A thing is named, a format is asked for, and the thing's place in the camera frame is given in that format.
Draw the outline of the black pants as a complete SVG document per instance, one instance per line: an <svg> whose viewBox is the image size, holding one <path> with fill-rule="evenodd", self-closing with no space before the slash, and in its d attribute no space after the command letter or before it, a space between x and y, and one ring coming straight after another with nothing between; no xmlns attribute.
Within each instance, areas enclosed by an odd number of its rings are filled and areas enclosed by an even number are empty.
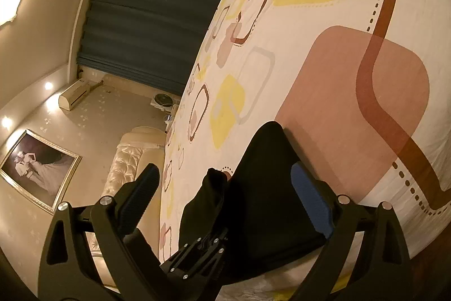
<svg viewBox="0 0 451 301"><path fill-rule="evenodd" d="M234 174L210 168L182 214L179 245L225 239L222 284L234 284L299 260L326 243L298 197L291 168L300 163L277 122L262 125Z"/></svg>

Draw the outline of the white wall air conditioner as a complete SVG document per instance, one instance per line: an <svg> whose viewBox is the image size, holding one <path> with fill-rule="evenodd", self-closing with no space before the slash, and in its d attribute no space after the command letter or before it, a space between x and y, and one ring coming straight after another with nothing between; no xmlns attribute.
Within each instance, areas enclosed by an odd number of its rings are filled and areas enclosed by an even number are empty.
<svg viewBox="0 0 451 301"><path fill-rule="evenodd" d="M80 79L65 89L58 98L58 106L65 111L71 111L90 92L91 86L87 80Z"/></svg>

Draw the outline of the dark teal curtain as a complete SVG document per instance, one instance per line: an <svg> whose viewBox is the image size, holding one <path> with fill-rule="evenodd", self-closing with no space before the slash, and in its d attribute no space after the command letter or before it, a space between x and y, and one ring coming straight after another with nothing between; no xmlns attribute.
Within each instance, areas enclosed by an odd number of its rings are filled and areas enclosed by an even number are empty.
<svg viewBox="0 0 451 301"><path fill-rule="evenodd" d="M78 64L182 95L221 0L90 0Z"/></svg>

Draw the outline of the framed wedding photo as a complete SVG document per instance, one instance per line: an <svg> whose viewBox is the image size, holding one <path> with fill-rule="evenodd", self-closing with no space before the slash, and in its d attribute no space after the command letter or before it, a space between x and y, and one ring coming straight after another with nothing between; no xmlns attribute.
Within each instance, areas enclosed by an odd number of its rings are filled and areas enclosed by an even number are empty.
<svg viewBox="0 0 451 301"><path fill-rule="evenodd" d="M31 130L15 131L1 156L1 178L27 200L53 213L81 159Z"/></svg>

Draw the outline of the patterned white bed sheet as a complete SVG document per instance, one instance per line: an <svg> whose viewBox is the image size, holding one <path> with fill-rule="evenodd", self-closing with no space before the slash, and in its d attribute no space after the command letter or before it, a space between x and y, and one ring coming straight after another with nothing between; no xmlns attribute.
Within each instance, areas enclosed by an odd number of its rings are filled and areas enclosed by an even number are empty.
<svg viewBox="0 0 451 301"><path fill-rule="evenodd" d="M450 0L221 0L167 133L162 262L207 170L231 177L267 122L337 195L391 203L413 292L425 251L450 276ZM323 246L215 300L292 300Z"/></svg>

